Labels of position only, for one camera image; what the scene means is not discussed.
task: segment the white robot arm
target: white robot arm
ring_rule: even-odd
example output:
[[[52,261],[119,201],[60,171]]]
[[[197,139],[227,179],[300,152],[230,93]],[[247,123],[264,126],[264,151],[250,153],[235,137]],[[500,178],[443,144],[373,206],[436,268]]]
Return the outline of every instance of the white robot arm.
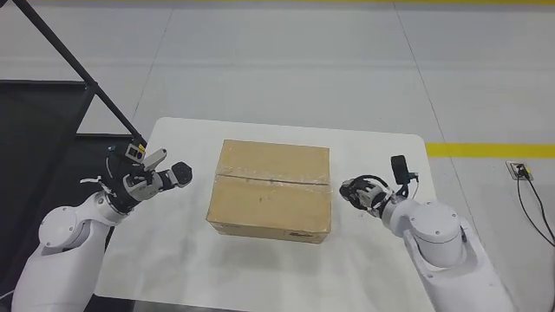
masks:
[[[514,311],[505,286],[468,222],[447,205],[421,205],[408,198],[408,183],[418,175],[408,172],[402,156],[393,157],[392,165],[395,179],[402,185],[398,192],[382,179],[364,175],[343,182],[340,193],[355,208],[381,218],[404,240],[435,310]]]
[[[183,162],[171,170],[154,170],[167,156],[166,150],[160,149],[144,160],[143,156],[142,149],[129,145],[123,161],[113,164],[107,158],[105,180],[88,181],[101,184],[102,191],[77,207],[58,207],[44,218],[39,228],[40,244],[17,282],[12,311],[82,312],[87,307],[110,227],[141,201],[175,186],[184,187],[193,178],[192,169]]]

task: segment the black wire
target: black wire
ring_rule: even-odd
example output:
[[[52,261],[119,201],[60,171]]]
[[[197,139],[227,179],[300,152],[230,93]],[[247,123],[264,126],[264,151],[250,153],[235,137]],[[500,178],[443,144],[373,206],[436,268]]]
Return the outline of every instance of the black wire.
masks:
[[[534,194],[536,195],[536,199],[539,202],[539,209],[541,210],[541,217],[544,219],[545,227],[547,228],[547,231],[549,231],[549,235],[552,236],[553,243],[555,244],[555,236],[553,236],[552,228],[547,223],[547,217],[545,216],[544,203],[541,201],[541,198],[539,198],[538,192],[536,192],[536,188],[534,187],[534,184],[532,183],[532,181],[529,178],[526,178],[526,179],[528,180],[530,187],[532,188],[532,190],[534,191]]]
[[[530,218],[530,216],[528,215],[528,212],[526,211],[526,208],[524,207],[524,204],[522,203],[522,197],[520,196],[520,178],[517,178],[517,192],[519,194],[519,201],[520,201],[520,206],[522,206],[522,211],[524,211],[524,214],[526,214],[526,217],[528,218],[528,220],[530,221],[530,223],[532,224],[532,226],[534,227],[534,229],[538,232],[539,235],[541,235],[541,237],[543,237],[545,239],[545,241],[547,241],[548,244],[550,244],[552,247],[555,247],[555,240],[553,240],[553,242],[549,241],[549,239],[544,235],[543,232],[541,232],[538,227],[536,226],[536,224],[532,221],[532,219]],[[547,229],[550,231],[550,234],[553,235],[551,233],[551,228],[549,227],[549,224],[547,223],[547,220],[545,219],[545,213],[544,213],[544,205],[541,202],[541,199],[539,198],[538,194],[536,193],[536,197],[539,200],[539,204],[541,207],[541,211],[542,211],[542,216],[544,218],[545,221],[545,225],[547,226]]]

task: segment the brown cardboard box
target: brown cardboard box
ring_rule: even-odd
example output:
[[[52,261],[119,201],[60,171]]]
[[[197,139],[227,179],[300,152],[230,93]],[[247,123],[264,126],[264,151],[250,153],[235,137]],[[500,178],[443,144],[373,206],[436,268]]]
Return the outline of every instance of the brown cardboard box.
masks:
[[[330,150],[224,140],[206,220],[220,233],[321,243],[330,233]]]

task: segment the electrical outlet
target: electrical outlet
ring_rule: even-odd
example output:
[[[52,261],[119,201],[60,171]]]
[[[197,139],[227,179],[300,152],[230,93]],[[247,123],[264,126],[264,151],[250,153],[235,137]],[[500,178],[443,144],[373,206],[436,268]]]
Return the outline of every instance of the electrical outlet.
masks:
[[[511,177],[516,181],[517,179],[526,179],[524,176],[519,176],[519,165],[523,165],[524,168],[528,171],[528,176],[530,176],[530,180],[533,181],[534,177],[532,176],[532,171],[530,170],[530,167],[528,167],[528,165],[526,165],[525,163],[519,162],[519,161],[507,161],[506,162],[506,167],[507,169],[509,169],[509,173],[511,174]]]

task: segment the gray floor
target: gray floor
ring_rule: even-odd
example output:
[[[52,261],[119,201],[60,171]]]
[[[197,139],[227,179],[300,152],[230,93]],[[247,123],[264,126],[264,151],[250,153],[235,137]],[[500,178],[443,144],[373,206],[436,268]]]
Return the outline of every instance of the gray floor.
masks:
[[[552,143],[551,6],[32,1],[147,138],[163,116]],[[78,80],[17,8],[0,77]],[[84,133],[125,133],[96,101]],[[555,217],[555,163],[526,159]],[[504,159],[431,159],[438,198],[476,227],[522,311],[552,305],[553,252]],[[532,194],[524,198],[539,219]],[[196,310],[137,304],[137,311]]]

